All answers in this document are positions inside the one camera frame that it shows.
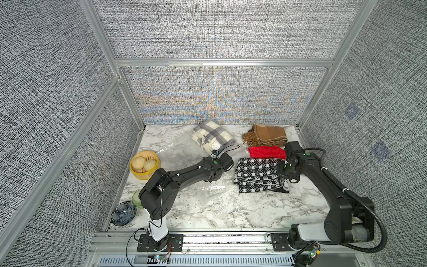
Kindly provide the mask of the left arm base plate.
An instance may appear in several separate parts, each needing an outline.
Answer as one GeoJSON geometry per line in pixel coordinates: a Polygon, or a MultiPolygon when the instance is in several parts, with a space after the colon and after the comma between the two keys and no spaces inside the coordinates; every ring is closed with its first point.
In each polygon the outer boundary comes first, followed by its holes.
{"type": "Polygon", "coordinates": [[[148,234],[141,234],[138,238],[137,252],[139,253],[166,253],[182,252],[183,234],[167,234],[160,241],[155,241],[148,234]]]}

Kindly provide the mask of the brown fringed scarf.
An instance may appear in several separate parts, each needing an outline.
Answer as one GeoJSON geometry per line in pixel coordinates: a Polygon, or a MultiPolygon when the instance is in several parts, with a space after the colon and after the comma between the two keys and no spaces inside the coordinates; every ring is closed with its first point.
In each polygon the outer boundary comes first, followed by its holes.
{"type": "Polygon", "coordinates": [[[285,146],[288,142],[284,128],[254,123],[252,128],[242,135],[242,140],[248,147],[285,146]]]}

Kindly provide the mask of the cream grey plaid scarf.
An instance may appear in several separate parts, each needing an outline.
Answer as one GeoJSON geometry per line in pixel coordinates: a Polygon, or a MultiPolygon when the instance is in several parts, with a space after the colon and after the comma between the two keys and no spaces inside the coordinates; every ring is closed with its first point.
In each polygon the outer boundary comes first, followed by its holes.
{"type": "Polygon", "coordinates": [[[221,144],[219,151],[236,143],[232,134],[213,120],[206,120],[193,128],[191,139],[209,154],[214,151],[211,147],[214,142],[221,144]]]}

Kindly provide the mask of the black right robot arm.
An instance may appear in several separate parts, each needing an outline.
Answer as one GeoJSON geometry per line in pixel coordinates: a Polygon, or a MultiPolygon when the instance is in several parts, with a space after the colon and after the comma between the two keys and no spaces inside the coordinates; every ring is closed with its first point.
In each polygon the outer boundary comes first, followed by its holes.
{"type": "Polygon", "coordinates": [[[386,247],[387,230],[375,213],[373,202],[344,186],[321,165],[319,157],[298,153],[279,164],[277,174],[294,183],[299,182],[301,175],[306,176],[320,190],[329,207],[324,221],[291,226],[288,233],[291,248],[302,250],[312,241],[364,253],[378,253],[386,247]]]}

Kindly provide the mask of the black white knitted scarf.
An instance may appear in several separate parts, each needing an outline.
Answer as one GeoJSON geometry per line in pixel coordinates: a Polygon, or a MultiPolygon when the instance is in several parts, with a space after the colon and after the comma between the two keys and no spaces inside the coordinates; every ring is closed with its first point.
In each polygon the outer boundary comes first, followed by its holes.
{"type": "Polygon", "coordinates": [[[273,191],[288,194],[288,182],[277,174],[278,166],[284,163],[284,159],[239,159],[234,184],[239,193],[273,191]]]}

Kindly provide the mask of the clear plastic vacuum bag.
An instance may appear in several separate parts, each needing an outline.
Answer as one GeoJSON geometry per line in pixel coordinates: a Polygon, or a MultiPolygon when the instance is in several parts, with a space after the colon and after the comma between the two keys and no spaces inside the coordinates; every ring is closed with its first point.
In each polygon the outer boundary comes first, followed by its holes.
{"type": "MultiPolygon", "coordinates": [[[[192,140],[191,136],[195,127],[195,125],[173,125],[161,128],[165,132],[161,135],[162,140],[156,143],[158,145],[156,151],[162,161],[162,167],[166,171],[190,167],[209,155],[192,140]]],[[[234,171],[230,170],[223,173],[218,181],[201,181],[181,190],[175,205],[187,198],[197,201],[201,205],[207,205],[210,201],[221,199],[235,187],[232,182],[233,175],[234,171]]]]}

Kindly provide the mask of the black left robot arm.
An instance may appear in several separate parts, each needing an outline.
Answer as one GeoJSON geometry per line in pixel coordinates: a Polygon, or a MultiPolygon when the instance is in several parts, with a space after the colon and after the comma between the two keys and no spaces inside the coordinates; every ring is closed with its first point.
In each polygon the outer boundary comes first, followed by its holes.
{"type": "Polygon", "coordinates": [[[153,242],[167,240],[169,230],[166,216],[182,189],[201,181],[218,181],[233,165],[232,157],[225,153],[218,158],[204,157],[200,162],[181,170],[156,170],[139,193],[142,207],[149,216],[148,232],[153,242]]]}

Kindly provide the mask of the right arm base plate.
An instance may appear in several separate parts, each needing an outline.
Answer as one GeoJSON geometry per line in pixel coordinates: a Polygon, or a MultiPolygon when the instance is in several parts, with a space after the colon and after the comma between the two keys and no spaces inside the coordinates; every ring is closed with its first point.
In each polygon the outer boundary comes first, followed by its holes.
{"type": "Polygon", "coordinates": [[[303,241],[300,245],[292,246],[289,243],[288,233],[269,233],[266,241],[272,245],[274,252],[310,250],[318,245],[317,241],[303,241]]]}

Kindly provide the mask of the red knitted scarf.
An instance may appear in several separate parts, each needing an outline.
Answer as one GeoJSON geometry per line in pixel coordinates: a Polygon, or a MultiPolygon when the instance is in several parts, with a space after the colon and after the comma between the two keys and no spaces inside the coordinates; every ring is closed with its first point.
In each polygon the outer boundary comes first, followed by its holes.
{"type": "Polygon", "coordinates": [[[249,154],[256,159],[283,159],[286,160],[286,152],[277,146],[258,146],[248,148],[249,154]]]}

